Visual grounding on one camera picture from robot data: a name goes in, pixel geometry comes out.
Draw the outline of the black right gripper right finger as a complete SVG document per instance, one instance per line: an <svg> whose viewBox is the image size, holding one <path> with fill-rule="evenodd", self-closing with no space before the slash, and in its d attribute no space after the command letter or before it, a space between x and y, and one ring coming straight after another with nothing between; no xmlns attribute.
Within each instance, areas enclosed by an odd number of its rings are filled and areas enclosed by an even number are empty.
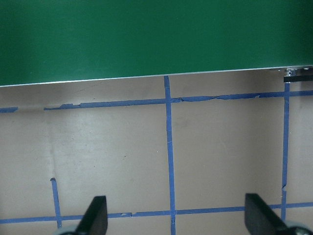
<svg viewBox="0 0 313 235"><path fill-rule="evenodd" d="M291 231L256 193L245 194L245 226L250 235L290 235Z"/></svg>

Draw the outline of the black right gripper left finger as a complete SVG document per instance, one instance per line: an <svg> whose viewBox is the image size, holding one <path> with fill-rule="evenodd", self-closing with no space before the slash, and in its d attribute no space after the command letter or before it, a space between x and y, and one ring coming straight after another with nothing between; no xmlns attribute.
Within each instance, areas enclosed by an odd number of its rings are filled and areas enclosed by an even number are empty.
<svg viewBox="0 0 313 235"><path fill-rule="evenodd" d="M108 229L106 196L93 198L83 218L75 229L75 235L105 235Z"/></svg>

